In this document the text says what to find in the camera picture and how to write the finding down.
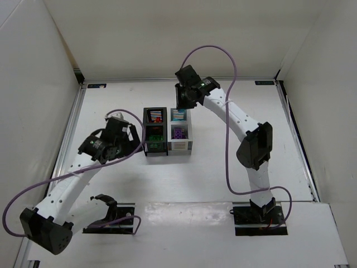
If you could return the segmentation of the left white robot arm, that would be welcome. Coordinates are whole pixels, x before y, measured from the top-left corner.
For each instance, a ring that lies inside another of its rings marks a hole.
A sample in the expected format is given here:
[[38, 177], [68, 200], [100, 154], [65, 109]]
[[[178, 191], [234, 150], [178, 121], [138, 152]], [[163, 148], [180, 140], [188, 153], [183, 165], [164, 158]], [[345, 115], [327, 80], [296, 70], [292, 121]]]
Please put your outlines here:
[[105, 128], [92, 132], [80, 145], [67, 174], [48, 196], [20, 214], [25, 236], [54, 255], [62, 253], [78, 231], [102, 228], [118, 218], [117, 201], [104, 194], [90, 197], [82, 207], [73, 207], [103, 167], [142, 149], [135, 125], [118, 114], [106, 122]]

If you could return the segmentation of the green square lego brick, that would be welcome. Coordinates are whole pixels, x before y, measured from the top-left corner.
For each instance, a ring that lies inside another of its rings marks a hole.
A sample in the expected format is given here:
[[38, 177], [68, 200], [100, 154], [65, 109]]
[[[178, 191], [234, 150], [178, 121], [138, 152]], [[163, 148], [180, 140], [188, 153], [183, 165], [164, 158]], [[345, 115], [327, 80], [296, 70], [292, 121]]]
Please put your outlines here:
[[162, 142], [164, 140], [162, 135], [149, 135], [146, 141]]

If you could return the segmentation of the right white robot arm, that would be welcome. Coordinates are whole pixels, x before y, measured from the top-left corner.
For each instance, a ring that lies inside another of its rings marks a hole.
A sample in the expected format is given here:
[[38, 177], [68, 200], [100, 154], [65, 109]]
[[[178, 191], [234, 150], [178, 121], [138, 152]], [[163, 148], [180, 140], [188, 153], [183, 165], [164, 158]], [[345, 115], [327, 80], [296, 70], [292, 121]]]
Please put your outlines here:
[[238, 138], [238, 161], [246, 168], [250, 185], [250, 207], [263, 219], [275, 206], [270, 190], [268, 162], [272, 151], [273, 128], [250, 118], [227, 98], [220, 84], [212, 77], [200, 78], [191, 65], [175, 73], [176, 106], [193, 109], [198, 104], [216, 114]]

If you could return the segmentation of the purple rectangular lego brick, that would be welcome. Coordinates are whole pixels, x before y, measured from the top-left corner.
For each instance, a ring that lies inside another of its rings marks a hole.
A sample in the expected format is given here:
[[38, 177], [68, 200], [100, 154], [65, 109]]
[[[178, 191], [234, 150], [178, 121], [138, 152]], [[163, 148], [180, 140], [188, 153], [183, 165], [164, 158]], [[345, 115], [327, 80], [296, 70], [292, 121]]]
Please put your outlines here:
[[186, 137], [186, 130], [183, 127], [174, 127], [172, 139], [174, 140], [184, 140]]

